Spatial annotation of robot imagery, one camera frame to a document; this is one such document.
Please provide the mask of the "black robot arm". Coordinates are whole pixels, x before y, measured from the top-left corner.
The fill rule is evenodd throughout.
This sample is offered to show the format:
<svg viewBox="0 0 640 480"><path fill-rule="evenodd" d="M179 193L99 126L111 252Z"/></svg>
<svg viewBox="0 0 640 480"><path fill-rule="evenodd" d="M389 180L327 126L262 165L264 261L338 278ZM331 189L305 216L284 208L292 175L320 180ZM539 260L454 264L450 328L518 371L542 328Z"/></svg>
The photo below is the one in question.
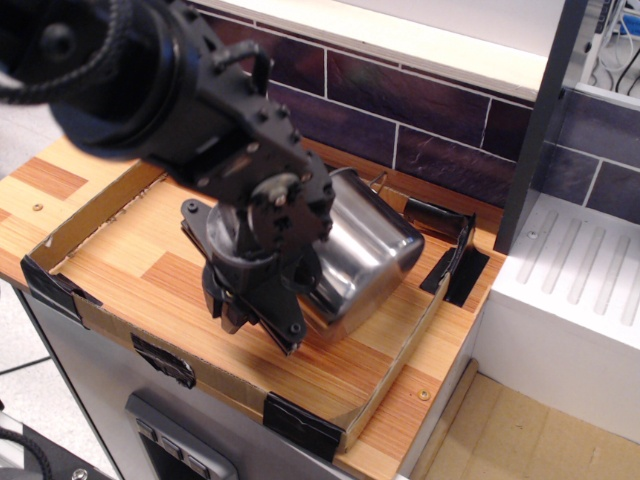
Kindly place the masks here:
<svg viewBox="0 0 640 480"><path fill-rule="evenodd" d="M271 69L259 44L223 43L182 1L1 5L2 101L46 104L80 150L144 160L212 198L182 207L211 314L230 333L260 324L292 353L335 194L288 108L268 98Z"/></svg>

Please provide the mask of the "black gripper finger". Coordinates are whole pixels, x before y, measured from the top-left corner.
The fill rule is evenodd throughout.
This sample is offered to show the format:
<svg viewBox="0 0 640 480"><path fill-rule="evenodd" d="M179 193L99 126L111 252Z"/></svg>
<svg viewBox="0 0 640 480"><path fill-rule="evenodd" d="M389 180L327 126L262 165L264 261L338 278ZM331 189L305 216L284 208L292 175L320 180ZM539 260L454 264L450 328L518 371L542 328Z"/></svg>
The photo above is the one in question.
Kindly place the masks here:
<svg viewBox="0 0 640 480"><path fill-rule="evenodd" d="M241 298L222 301L221 327L228 334L237 333L245 324L256 325L258 317Z"/></svg>
<svg viewBox="0 0 640 480"><path fill-rule="evenodd" d="M214 270L210 264L206 264L203 268L202 289L211 316L214 319L220 319L225 304L224 290L218 285Z"/></svg>

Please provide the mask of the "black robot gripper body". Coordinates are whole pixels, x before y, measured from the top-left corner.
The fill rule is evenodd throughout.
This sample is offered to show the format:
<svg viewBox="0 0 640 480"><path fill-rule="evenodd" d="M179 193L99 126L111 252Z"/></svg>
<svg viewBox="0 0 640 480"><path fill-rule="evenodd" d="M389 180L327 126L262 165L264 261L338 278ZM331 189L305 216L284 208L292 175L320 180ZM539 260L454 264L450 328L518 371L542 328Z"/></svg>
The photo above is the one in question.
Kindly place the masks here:
<svg viewBox="0 0 640 480"><path fill-rule="evenodd" d="M283 171L256 184L212 172L186 173L184 183L217 204L182 204L182 229L214 270L224 300L243 299L286 355L307 334L298 302L321 277L313 245L332 228L331 178L322 164L303 173Z"/></svg>

